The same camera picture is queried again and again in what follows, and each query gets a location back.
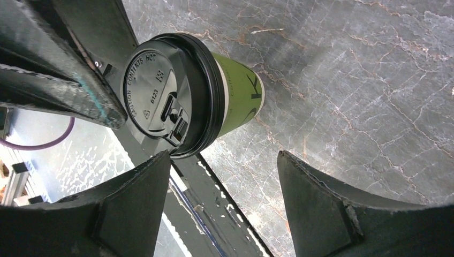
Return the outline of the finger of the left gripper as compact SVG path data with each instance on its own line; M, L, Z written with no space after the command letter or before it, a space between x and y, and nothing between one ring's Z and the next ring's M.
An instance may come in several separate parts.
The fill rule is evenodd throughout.
M53 1L1 1L2 107L119 129L127 114L96 60Z
M62 19L91 54L122 70L138 45L122 1L53 1Z

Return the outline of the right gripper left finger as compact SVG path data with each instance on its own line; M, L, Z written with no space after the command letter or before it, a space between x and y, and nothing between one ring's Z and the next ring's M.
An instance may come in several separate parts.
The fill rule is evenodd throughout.
M153 256L171 160L137 167L54 203L1 207L1 256Z

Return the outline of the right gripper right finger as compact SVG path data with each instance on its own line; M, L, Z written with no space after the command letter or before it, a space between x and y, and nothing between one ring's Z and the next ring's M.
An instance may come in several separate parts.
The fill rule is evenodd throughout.
M297 256L453 256L453 205L371 194L287 151L277 168Z

